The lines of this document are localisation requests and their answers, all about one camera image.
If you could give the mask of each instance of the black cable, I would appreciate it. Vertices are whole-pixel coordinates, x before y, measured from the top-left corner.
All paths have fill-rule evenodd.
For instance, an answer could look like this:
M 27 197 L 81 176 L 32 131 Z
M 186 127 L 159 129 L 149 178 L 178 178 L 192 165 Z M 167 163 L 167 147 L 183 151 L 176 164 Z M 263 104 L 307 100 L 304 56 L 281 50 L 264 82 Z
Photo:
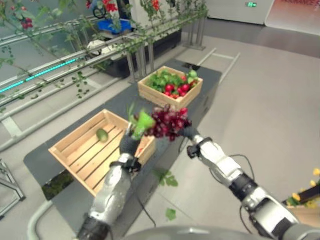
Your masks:
M 253 167 L 252 167 L 252 165 L 251 165 L 251 163 L 250 163 L 250 161 L 249 161 L 249 158 L 247 158 L 247 156 L 242 155 L 242 154 L 235 154 L 235 155 L 230 155 L 229 157 L 230 157 L 230 158 L 234 158 L 234 157 L 242 157 L 242 158 L 245 158 L 246 161 L 247 161 L 248 164 L 249 164 L 249 167 L 250 167 L 250 170 L 251 170 L 251 174 L 252 174 L 252 179 L 253 179 L 253 181 L 256 180 L 255 173 L 254 173 L 254 169 L 253 169 Z
M 243 216 L 242 216 L 242 209 L 243 209 L 243 208 L 244 208 L 243 206 L 240 206 L 240 210 L 239 210 L 239 215 L 240 215 L 241 222 L 242 222 L 243 226 L 245 227 L 245 229 L 246 229 L 250 234 L 253 234 L 252 231 L 250 231 L 250 229 L 247 227 L 247 225 L 246 225 L 246 223 L 245 223 L 245 221 L 244 221 L 244 218 L 243 218 Z
M 130 183 L 131 183 L 131 186 L 132 186 L 132 179 L 131 179 L 131 175 L 129 173 L 128 174 L 128 177 L 130 179 Z M 154 225 L 154 228 L 157 227 L 157 224 L 156 224 L 156 221 L 151 217 L 151 215 L 149 214 L 149 212 L 146 210 L 144 204 L 142 203 L 142 201 L 140 200 L 138 194 L 136 193 L 136 191 L 133 191 L 133 195 L 136 197 L 136 199 L 138 200 L 140 206 L 142 207 L 143 211 L 145 212 L 145 214 L 148 216 L 148 218 L 150 219 L 150 221 L 153 223 Z
M 229 157 L 230 157 L 230 158 L 235 158 L 235 157 L 245 158 L 246 161 L 248 162 L 249 167 L 250 167 L 251 174 L 252 174 L 252 179 L 253 179 L 254 181 L 256 180 L 256 176 L 255 176 L 254 169 L 253 169 L 253 167 L 252 167 L 252 165 L 251 165 L 251 162 L 249 161 L 249 158 L 247 158 L 247 156 L 242 155 L 242 154 L 235 154 L 235 155 L 230 155 Z M 216 175 L 213 173 L 213 171 L 212 171 L 211 168 L 209 168 L 209 171 L 210 171 L 212 177 L 213 177 L 218 183 L 223 184 L 223 183 L 216 177 Z M 246 225 L 246 223 L 245 223 L 245 221 L 244 221 L 244 218 L 243 218 L 243 216 L 242 216 L 242 209 L 243 209 L 243 206 L 241 205 L 241 206 L 240 206 L 240 209 L 239 209 L 239 216 L 240 216 L 241 222 L 242 222 L 243 226 L 245 227 L 245 229 L 246 229 L 250 234 L 253 234 L 253 233 L 250 231 L 250 229 L 247 227 L 247 225 Z
M 114 232 L 112 231 L 111 227 L 109 227 L 109 233 L 111 236 L 111 240 L 115 240 L 115 235 L 114 235 Z

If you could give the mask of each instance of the bunch of red grapes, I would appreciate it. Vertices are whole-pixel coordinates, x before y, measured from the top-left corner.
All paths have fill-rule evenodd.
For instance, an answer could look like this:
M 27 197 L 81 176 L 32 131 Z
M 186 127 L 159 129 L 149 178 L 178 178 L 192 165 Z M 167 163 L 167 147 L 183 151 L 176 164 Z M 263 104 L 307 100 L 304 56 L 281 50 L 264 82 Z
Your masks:
M 169 137 L 169 140 L 173 142 L 176 137 L 180 136 L 179 131 L 181 129 L 192 125 L 192 122 L 188 119 L 188 109 L 186 107 L 175 111 L 167 104 L 163 109 L 156 109 L 151 116 L 155 120 L 155 125 L 149 128 L 144 135 L 155 136 L 157 139 Z

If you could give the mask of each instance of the gray table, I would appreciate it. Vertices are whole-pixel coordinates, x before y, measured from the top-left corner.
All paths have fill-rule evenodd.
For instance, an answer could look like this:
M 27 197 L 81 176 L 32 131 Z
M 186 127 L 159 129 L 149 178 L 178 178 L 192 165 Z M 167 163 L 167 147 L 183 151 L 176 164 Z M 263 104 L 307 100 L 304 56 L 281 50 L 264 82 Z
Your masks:
M 164 66 L 182 72 L 188 72 L 191 67 L 190 64 L 174 59 L 166 62 Z M 192 120 L 192 124 L 194 127 L 198 127 L 213 104 L 222 73 L 204 67 L 199 68 L 197 66 L 193 66 L 193 69 L 197 71 L 200 78 L 204 79 L 201 93 L 188 106 L 188 114 Z M 127 106 L 134 101 L 136 101 L 136 106 L 143 106 L 148 112 L 151 112 L 155 107 L 153 103 L 139 97 L 138 86 L 137 84 L 134 84 L 107 101 L 105 104 L 97 107 L 55 137 L 31 151 L 24 158 L 24 164 L 39 185 L 43 186 L 50 179 L 65 170 L 65 168 L 49 153 L 49 148 L 103 109 L 110 110 L 126 119 Z M 134 178 L 123 213 L 119 216 L 113 227 L 114 235 L 116 237 L 122 237 L 126 234 L 142 210 L 136 197 L 134 197 L 132 193 L 135 191 L 141 201 L 145 204 L 159 184 L 159 179 L 152 174 L 152 170 L 170 169 L 179 156 L 182 148 L 182 137 L 171 144 L 169 144 L 169 141 L 166 139 L 156 141 L 156 152 L 142 168 L 141 172 Z M 75 180 L 70 186 L 53 198 L 52 202 L 73 231 L 77 233 L 93 200 L 93 196 Z

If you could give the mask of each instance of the floor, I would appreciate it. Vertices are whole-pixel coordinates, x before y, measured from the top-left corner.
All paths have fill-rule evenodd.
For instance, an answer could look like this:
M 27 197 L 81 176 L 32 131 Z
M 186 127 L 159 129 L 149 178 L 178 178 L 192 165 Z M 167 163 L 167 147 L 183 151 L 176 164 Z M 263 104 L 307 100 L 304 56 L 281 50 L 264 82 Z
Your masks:
M 257 182 L 279 200 L 300 188 L 308 188 L 320 158 L 319 58 L 211 36 L 206 36 L 203 44 L 204 51 L 178 46 L 156 61 L 159 66 L 177 56 L 178 60 L 197 64 L 213 48 L 217 48 L 217 54 L 232 57 L 241 53 L 220 85 L 199 132 L 212 137 L 228 155 L 245 154 L 252 163 Z M 225 72 L 229 64 L 228 59 L 211 57 L 203 66 Z M 101 83 L 110 77 L 99 74 L 90 79 Z M 40 186 L 23 164 L 25 155 L 129 85 L 127 79 L 119 81 L 0 154 L 27 196 L 0 222 L 3 239 L 27 239 L 28 222 L 45 201 Z M 58 109 L 65 104 L 61 99 L 57 96 L 34 106 L 20 117 L 21 124 L 23 119 L 31 124 L 30 116 L 37 121 L 47 114 L 45 110 Z M 236 160 L 250 172 L 244 160 Z M 212 178 L 201 162 L 191 161 L 183 152 L 171 171 L 179 186 L 159 186 L 146 205 L 159 227 L 205 225 L 245 231 L 239 219 L 240 203 Z M 8 199 L 0 197 L 0 202 L 4 200 Z M 176 210 L 175 220 L 167 220 L 167 208 Z M 129 234 L 152 226 L 142 213 Z M 37 231 L 43 240 L 69 240 L 74 236 L 54 207 L 40 220 Z

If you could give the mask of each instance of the black glove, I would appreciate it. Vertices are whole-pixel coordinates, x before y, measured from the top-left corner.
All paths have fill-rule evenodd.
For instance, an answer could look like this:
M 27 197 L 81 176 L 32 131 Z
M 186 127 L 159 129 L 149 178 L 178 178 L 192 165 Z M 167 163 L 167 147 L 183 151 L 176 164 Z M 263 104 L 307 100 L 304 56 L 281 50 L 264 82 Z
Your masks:
M 185 127 L 178 132 L 179 135 L 187 137 L 190 140 L 193 140 L 195 136 L 200 135 L 198 130 L 192 126 Z
M 120 142 L 120 154 L 130 154 L 132 157 L 134 157 L 140 142 L 141 139 L 134 140 L 130 135 L 124 135 Z

